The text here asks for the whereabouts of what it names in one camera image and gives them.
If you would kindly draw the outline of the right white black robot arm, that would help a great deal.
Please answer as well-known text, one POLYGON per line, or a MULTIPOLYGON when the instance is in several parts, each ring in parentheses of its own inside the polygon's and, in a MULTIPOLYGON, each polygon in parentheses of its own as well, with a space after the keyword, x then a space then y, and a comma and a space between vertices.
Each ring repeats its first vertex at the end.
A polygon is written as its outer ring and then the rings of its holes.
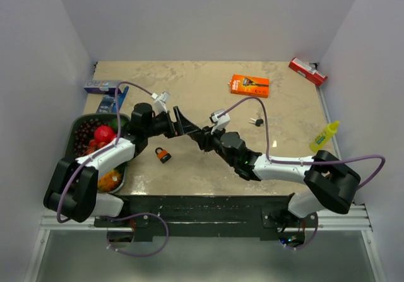
POLYGON ((238 132, 204 127, 189 134, 200 150, 214 151, 244 180, 281 180, 304 184, 308 190, 290 194, 287 202, 269 213, 271 221, 295 227, 323 209, 347 214, 359 187, 360 176, 327 151, 303 158, 273 157, 250 150, 238 132))

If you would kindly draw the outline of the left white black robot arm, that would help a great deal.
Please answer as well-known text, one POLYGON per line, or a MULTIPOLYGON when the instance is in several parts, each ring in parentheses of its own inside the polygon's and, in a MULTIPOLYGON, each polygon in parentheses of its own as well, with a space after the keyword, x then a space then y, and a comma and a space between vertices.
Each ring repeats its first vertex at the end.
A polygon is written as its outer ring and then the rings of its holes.
POLYGON ((119 134, 103 148, 79 158, 65 157, 54 170, 44 197, 44 206, 56 212, 58 223, 74 220, 81 223, 91 216, 106 216, 115 226, 125 226, 131 212, 121 198, 98 192, 98 181, 119 165, 137 157, 151 137, 174 138, 193 135, 201 129, 174 107, 175 120, 169 112, 156 114, 149 103, 134 106, 131 118, 119 134))

